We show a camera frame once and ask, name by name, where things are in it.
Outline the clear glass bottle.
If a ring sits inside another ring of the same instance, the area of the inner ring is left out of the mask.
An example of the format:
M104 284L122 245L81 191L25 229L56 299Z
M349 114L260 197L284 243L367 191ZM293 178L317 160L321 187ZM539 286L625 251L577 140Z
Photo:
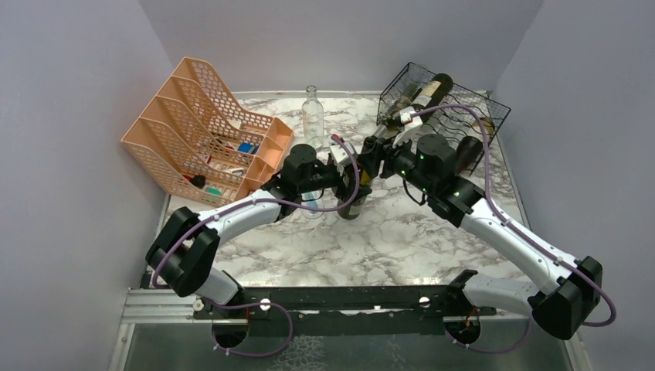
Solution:
M315 149L324 142L324 106L317 99L317 88L306 87L307 98L301 106L302 124L306 142Z

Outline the green bottle brown label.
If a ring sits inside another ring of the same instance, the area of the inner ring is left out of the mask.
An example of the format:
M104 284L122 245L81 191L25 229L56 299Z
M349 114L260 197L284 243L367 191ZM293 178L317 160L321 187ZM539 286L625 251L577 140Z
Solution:
M360 169L355 173L355 176L355 186L358 188L355 197L347 206L342 207L337 211L338 215L344 220L354 220L358 218L367 196L372 192L371 179L360 179ZM351 197L336 197L338 200L337 206L342 206L350 198Z

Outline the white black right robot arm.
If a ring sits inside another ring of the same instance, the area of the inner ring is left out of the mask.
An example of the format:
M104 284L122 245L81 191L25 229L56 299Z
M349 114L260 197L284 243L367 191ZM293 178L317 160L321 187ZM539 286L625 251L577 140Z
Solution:
M448 286L446 306L463 315L491 307L531 317L549 335L569 340L600 301L602 265L560 251L511 220L485 192L456 170L457 153L440 134L417 144L367 137L358 161L370 176L392 175L419 189L441 219L478 237L529 277L528 282L466 270Z

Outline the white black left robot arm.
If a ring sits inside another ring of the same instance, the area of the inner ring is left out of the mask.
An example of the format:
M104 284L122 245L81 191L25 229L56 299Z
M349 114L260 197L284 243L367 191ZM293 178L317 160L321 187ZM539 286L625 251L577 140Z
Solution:
M196 213L183 206L164 224L145 260L152 268L151 284L170 288L180 298L197 295L230 318L242 310L241 285L225 271L213 267L218 249L235 237L259 226L279 222L298 209L310 210L303 195L334 189L345 200L331 207L336 212L357 198L361 182L346 180L348 168L359 170L357 152L337 135L326 163L309 145L295 145L282 169L245 198Z

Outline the green bottle black cap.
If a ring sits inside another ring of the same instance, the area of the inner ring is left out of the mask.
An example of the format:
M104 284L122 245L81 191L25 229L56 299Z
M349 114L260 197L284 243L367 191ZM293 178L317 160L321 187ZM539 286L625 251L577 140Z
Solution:
M452 90L453 79L446 73L436 74L412 99L410 106L416 111L422 111L438 106Z

